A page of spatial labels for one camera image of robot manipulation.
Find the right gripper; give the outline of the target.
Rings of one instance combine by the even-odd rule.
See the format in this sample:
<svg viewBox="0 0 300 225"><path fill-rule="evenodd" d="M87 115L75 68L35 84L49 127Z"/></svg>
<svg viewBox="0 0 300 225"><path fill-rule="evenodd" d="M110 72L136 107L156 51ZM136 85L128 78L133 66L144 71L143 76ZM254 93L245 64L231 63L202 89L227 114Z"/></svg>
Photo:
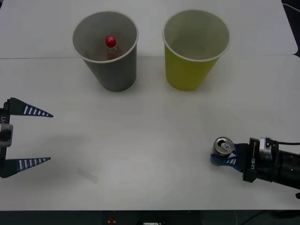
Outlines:
<svg viewBox="0 0 300 225"><path fill-rule="evenodd" d="M243 173L243 180L255 179L271 181L272 150L269 138L250 138L248 143L235 143L233 157L210 154L210 162L215 166L229 166Z"/></svg>

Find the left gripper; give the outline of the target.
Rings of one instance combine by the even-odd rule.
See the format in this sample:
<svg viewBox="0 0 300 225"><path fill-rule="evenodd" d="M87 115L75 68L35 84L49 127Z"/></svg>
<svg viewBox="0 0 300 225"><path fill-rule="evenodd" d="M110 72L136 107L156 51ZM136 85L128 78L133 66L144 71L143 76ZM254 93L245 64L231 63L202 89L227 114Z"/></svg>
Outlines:
<svg viewBox="0 0 300 225"><path fill-rule="evenodd" d="M0 109L0 177L8 178L17 173L25 171L49 161L50 157L6 159L7 148L12 143L12 125L10 115L36 116L53 118L53 115L35 106L29 105L17 98L10 98L9 104L4 103Z"/></svg>

